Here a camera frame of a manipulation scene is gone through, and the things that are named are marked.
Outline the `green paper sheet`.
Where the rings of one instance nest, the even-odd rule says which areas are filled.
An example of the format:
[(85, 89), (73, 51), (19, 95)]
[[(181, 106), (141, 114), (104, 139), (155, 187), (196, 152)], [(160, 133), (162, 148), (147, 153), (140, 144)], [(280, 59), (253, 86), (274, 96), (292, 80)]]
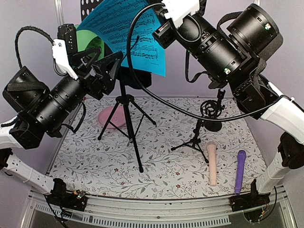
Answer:
[(77, 48), (78, 51), (84, 51), (96, 47), (101, 48), (101, 54), (98, 60), (104, 58), (105, 54), (105, 43), (101, 40), (95, 33), (89, 30), (78, 30), (79, 24), (75, 25), (76, 28), (76, 38), (77, 38)]

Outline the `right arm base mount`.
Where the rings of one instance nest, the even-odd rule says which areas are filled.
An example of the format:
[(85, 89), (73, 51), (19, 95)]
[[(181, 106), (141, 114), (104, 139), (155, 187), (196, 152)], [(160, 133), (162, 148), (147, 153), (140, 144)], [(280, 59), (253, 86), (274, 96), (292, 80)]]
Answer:
[(272, 209), (266, 213), (266, 209), (269, 208), (270, 203), (270, 193), (259, 194), (257, 191), (257, 180), (254, 179), (250, 184), (250, 192), (243, 195), (235, 195), (229, 198), (229, 204), (233, 212), (252, 209), (254, 207), (260, 206), (260, 209), (252, 210), (245, 212), (243, 215), (245, 219), (251, 223), (260, 223), (261, 221), (266, 220), (274, 211), (277, 203), (277, 189), (275, 190), (275, 201), (272, 206)]

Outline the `pink round plate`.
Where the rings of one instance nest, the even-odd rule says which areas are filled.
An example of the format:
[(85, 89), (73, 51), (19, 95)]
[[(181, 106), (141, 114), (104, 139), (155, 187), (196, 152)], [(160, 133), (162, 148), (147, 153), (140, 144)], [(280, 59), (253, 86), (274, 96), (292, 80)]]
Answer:
[[(107, 107), (103, 109), (97, 116), (98, 123), (101, 126), (104, 126), (108, 117), (110, 116), (111, 112), (113, 111), (112, 107)], [(118, 128), (124, 126), (126, 124), (125, 115), (124, 115), (124, 108), (122, 105), (119, 105), (113, 114), (111, 120), (110, 120), (115, 126)]]

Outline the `pink beige microphone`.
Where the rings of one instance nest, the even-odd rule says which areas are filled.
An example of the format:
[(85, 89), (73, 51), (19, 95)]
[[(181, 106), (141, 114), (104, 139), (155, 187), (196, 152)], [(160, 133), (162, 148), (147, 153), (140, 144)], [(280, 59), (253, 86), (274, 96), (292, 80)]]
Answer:
[(209, 156), (209, 181), (211, 187), (215, 187), (217, 184), (216, 147), (215, 142), (208, 142), (207, 144)]

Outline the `blue sheet music paper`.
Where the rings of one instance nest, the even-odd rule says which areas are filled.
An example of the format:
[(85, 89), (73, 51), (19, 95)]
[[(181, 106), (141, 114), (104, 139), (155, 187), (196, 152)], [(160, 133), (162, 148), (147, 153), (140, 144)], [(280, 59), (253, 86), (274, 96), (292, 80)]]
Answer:
[[(95, 33), (113, 53), (125, 54), (131, 22), (147, 5), (145, 0), (104, 0), (77, 29)], [(160, 25), (152, 9), (140, 16), (132, 33), (131, 58), (134, 69), (166, 76), (165, 50), (152, 36)]]

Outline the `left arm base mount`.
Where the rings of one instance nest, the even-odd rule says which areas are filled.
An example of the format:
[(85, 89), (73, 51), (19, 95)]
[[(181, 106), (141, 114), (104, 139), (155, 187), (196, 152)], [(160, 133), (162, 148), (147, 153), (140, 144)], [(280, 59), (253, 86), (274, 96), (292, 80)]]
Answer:
[(60, 208), (85, 211), (88, 197), (83, 190), (67, 190), (66, 183), (59, 178), (53, 179), (54, 186), (47, 195), (47, 202)]

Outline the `black perforated music stand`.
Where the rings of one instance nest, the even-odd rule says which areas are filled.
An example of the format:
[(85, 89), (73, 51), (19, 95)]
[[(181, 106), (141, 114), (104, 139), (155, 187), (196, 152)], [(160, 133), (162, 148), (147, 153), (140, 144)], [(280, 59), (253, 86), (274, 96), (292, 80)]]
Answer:
[[(124, 66), (120, 67), (118, 76), (117, 76), (117, 80), (119, 81), (119, 84), (120, 84), (121, 95), (116, 97), (116, 99), (115, 99), (116, 104), (114, 105), (113, 111), (111, 112), (110, 116), (108, 117), (108, 119), (107, 119), (105, 125), (103, 126), (102, 131), (99, 134), (97, 139), (98, 140), (102, 139), (102, 136), (105, 133), (108, 126), (112, 126), (115, 129), (117, 129), (120, 133), (122, 133), (125, 137), (127, 137), (129, 139), (130, 143), (133, 144), (138, 166), (139, 166), (139, 172), (143, 173), (143, 166), (142, 166), (142, 162), (141, 162), (141, 158), (139, 155), (138, 146), (137, 146), (137, 142), (136, 142), (136, 138), (135, 138), (140, 127), (138, 126), (136, 130), (133, 129), (131, 114), (130, 114), (130, 110), (129, 110), (129, 104), (133, 104), (133, 106), (142, 113), (142, 117), (146, 117), (153, 125), (156, 125), (156, 122), (135, 102), (134, 96), (126, 93), (126, 89), (125, 89), (126, 86), (129, 86), (133, 89), (139, 89), (139, 86), (137, 85), (137, 83), (134, 81), (134, 79), (131, 76), (130, 69), (127, 67), (124, 67)], [(120, 128), (115, 126), (110, 121), (119, 105), (123, 106), (125, 120), (126, 120), (126, 124)]]

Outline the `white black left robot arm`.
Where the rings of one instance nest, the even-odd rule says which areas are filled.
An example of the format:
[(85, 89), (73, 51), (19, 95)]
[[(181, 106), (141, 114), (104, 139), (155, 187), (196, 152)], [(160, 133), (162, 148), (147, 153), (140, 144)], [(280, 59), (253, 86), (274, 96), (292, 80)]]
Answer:
[(49, 89), (27, 67), (22, 67), (3, 91), (3, 97), (17, 112), (0, 126), (0, 168), (19, 177), (24, 183), (52, 198), (60, 206), (67, 206), (71, 197), (54, 180), (22, 162), (13, 148), (39, 147), (44, 134), (60, 138), (65, 119), (82, 103), (86, 95), (100, 100), (110, 94), (115, 85), (123, 53), (116, 52), (99, 59), (101, 49), (75, 52), (55, 48), (55, 63), (66, 75)]

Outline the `purple microphone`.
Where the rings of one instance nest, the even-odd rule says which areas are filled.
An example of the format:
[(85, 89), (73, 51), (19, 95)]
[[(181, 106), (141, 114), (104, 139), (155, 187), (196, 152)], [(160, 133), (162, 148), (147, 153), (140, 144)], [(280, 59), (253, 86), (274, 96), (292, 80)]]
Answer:
[(237, 163), (237, 176), (235, 181), (236, 195), (239, 195), (241, 193), (246, 157), (247, 155), (244, 150), (240, 150), (237, 154), (238, 163)]

